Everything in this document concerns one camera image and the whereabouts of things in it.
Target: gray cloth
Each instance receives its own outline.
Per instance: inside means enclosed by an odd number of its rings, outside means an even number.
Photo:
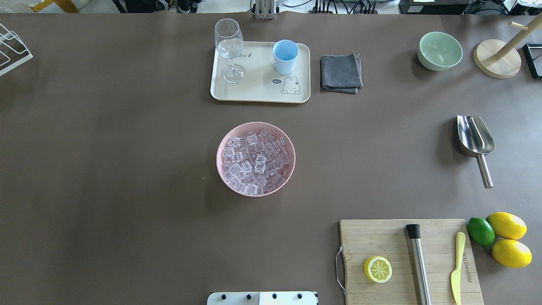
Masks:
[[[322,86],[332,92],[356,94],[363,87],[362,65],[354,55],[324,55],[320,59]]]

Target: ice scoop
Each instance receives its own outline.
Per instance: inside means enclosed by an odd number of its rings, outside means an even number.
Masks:
[[[457,131],[461,150],[470,157],[476,157],[485,188],[492,188],[485,155],[495,149],[493,137],[479,116],[457,116]]]

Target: black box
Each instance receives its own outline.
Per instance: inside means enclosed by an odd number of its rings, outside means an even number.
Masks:
[[[435,0],[434,2],[399,1],[401,14],[461,15],[472,0]]]

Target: cut lemon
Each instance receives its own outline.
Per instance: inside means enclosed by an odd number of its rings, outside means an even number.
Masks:
[[[391,278],[391,264],[382,256],[371,256],[363,263],[365,275],[377,283],[385,283]]]

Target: mint green bowl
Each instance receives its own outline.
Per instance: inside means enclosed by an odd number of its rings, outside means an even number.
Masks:
[[[418,46],[418,59],[433,71],[444,71],[457,65],[463,58],[463,49],[457,39],[443,32],[423,35]]]

